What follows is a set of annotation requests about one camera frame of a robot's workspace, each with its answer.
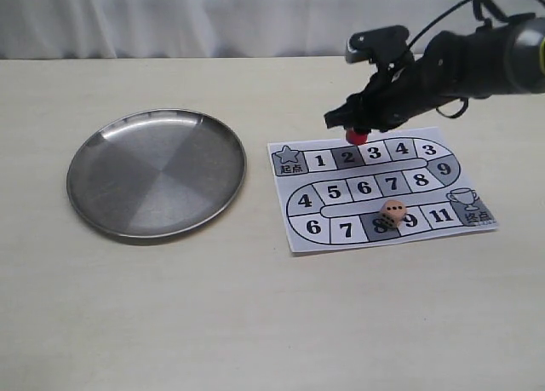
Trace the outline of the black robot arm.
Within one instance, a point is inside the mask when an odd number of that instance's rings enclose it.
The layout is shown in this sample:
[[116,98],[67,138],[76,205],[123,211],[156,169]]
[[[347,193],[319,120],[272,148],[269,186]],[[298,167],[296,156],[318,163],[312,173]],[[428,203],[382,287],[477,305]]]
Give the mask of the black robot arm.
[[463,36],[442,31],[415,59],[401,25],[353,34],[349,64],[368,61],[377,70],[365,88],[324,115],[327,128],[341,126],[353,144],[376,129],[386,132],[453,100],[544,91],[544,19],[533,14],[486,23]]

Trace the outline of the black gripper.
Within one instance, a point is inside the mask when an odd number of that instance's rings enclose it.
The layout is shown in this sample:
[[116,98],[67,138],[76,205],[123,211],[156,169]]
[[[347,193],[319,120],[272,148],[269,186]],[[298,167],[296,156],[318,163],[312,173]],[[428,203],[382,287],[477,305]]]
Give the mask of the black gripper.
[[351,129],[357,135],[396,129],[415,116],[458,100],[449,89],[451,79],[451,63],[438,56],[423,56],[384,77],[375,73],[361,96],[348,96],[324,115],[325,126]]

